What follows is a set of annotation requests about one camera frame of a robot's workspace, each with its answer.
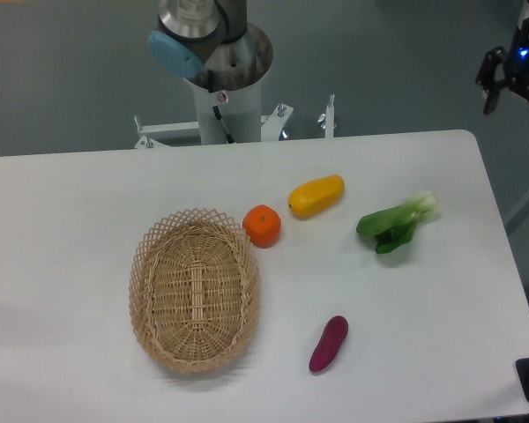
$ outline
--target white table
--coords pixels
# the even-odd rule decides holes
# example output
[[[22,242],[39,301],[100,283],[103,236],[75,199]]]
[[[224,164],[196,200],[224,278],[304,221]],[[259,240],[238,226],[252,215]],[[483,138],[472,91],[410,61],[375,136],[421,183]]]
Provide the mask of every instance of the white table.
[[[287,196],[338,173],[313,219]],[[439,219],[377,256],[359,218],[432,189]],[[131,259],[187,208],[283,220],[260,249],[261,321],[246,354],[199,378],[132,333]],[[309,356],[333,315],[349,336]],[[0,158],[0,422],[428,422],[529,412],[515,361],[529,309],[475,139],[465,131]]]

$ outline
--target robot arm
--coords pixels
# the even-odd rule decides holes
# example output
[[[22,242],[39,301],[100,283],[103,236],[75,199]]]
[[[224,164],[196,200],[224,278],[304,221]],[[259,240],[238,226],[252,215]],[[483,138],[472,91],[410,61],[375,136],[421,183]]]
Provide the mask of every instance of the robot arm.
[[[148,45],[162,67],[194,78],[220,44],[240,39],[246,30],[246,0],[161,0]]]
[[[500,64],[504,78],[496,80],[495,71]],[[500,91],[506,87],[529,102],[529,0],[524,1],[509,51],[496,47],[487,52],[476,84],[482,87],[486,97],[485,115],[495,110]]]

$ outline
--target purple sweet potato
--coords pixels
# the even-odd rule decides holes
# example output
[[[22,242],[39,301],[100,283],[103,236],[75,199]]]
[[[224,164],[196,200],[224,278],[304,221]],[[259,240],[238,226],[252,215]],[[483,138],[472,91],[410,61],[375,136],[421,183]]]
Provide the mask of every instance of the purple sweet potato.
[[[349,332],[349,323],[342,315],[336,315],[325,325],[324,333],[309,360],[309,370],[321,372],[329,366]]]

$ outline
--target woven basket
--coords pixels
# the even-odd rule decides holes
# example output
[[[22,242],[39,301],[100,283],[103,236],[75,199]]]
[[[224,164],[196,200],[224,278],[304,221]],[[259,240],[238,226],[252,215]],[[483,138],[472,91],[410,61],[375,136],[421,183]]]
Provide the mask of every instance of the woven basket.
[[[244,229],[215,210],[178,212],[138,246],[131,324],[161,365],[204,372],[247,346],[257,327],[259,294],[257,261]]]

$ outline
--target metal bracket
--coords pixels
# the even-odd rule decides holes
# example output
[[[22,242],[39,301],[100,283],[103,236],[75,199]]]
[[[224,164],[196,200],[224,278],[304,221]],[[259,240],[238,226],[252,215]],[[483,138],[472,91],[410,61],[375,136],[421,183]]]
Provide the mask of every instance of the metal bracket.
[[[261,116],[261,141],[278,141],[281,137],[286,138],[284,127],[292,116],[294,108],[280,103],[271,115]],[[135,144],[135,148],[159,148],[169,147],[156,141],[158,139],[165,139],[172,144],[173,140],[178,140],[185,137],[196,137],[200,135],[200,128],[198,122],[184,122],[184,123],[169,123],[163,125],[149,125],[143,126],[139,121],[139,116],[134,116],[135,124],[139,140]]]

